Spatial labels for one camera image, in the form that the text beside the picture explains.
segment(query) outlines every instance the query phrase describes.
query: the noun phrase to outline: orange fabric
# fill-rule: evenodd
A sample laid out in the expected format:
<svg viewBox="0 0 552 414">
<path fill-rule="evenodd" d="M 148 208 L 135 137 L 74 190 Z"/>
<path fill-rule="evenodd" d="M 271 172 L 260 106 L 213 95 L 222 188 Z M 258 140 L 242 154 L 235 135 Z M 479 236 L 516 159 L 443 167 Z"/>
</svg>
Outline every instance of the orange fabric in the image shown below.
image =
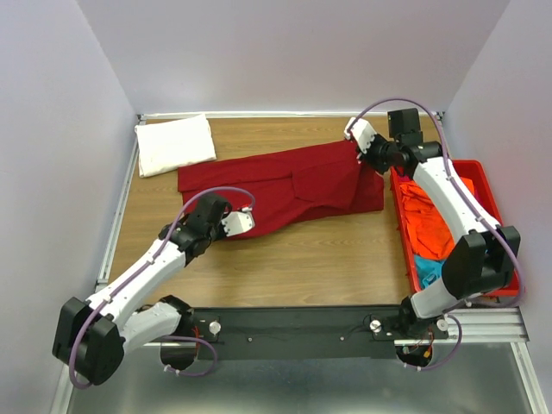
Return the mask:
<svg viewBox="0 0 552 414">
<path fill-rule="evenodd" d="M 471 179 L 462 179 L 475 194 Z M 425 259 L 444 260 L 449 257 L 455 243 L 449 227 L 444 222 L 428 195 L 414 181 L 399 185 L 406 215 L 406 231 L 411 241 L 412 252 Z"/>
</svg>

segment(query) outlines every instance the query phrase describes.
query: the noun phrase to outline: wooden tabletop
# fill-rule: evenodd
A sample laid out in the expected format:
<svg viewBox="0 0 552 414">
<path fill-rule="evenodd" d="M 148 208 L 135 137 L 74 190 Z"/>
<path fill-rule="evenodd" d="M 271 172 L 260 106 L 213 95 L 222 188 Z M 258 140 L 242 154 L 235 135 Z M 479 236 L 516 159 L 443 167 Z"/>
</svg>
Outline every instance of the wooden tabletop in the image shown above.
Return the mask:
<svg viewBox="0 0 552 414">
<path fill-rule="evenodd" d="M 371 117 L 384 135 L 384 116 Z M 219 160 L 337 141 L 346 118 L 210 119 Z M 435 140 L 422 118 L 425 140 Z M 244 241 L 220 241 L 148 300 L 172 294 L 192 306 L 394 304 L 409 294 L 397 218 L 385 176 L 381 212 L 290 225 Z M 150 247 L 182 205 L 177 174 L 148 179 L 136 166 L 111 267 L 116 279 Z"/>
</svg>

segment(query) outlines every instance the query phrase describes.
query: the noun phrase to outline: dark red fabric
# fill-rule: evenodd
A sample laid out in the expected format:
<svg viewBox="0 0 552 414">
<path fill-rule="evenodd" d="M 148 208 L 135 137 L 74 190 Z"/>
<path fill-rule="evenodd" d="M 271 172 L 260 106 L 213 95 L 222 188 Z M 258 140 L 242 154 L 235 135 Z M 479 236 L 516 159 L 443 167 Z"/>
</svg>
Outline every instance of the dark red fabric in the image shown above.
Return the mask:
<svg viewBox="0 0 552 414">
<path fill-rule="evenodd" d="M 233 185 L 256 198 L 255 227 L 235 238 L 266 235 L 290 223 L 383 209 L 383 179 L 356 161 L 349 141 L 332 142 L 179 168 L 183 200 L 207 188 Z M 234 206 L 248 197 L 222 193 Z"/>
</svg>

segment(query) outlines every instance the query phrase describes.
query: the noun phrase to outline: blue cloth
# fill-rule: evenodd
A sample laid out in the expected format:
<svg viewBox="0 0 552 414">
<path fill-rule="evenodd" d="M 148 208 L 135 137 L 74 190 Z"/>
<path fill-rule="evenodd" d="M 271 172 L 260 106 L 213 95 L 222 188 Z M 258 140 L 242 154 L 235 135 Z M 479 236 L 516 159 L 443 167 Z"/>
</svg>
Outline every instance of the blue cloth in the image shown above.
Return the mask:
<svg viewBox="0 0 552 414">
<path fill-rule="evenodd" d="M 430 260 L 414 254 L 414 261 L 416 262 L 417 279 L 422 289 L 441 278 L 442 264 L 445 260 Z"/>
</svg>

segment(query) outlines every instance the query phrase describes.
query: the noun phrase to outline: folded white towel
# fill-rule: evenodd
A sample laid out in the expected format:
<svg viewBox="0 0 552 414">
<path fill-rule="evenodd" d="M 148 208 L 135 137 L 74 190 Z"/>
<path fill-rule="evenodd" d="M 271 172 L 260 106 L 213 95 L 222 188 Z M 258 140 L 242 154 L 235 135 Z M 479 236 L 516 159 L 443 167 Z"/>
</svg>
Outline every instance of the folded white towel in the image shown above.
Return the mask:
<svg viewBox="0 0 552 414">
<path fill-rule="evenodd" d="M 178 121 L 137 125 L 140 177 L 166 173 L 179 166 L 216 160 L 205 115 Z"/>
</svg>

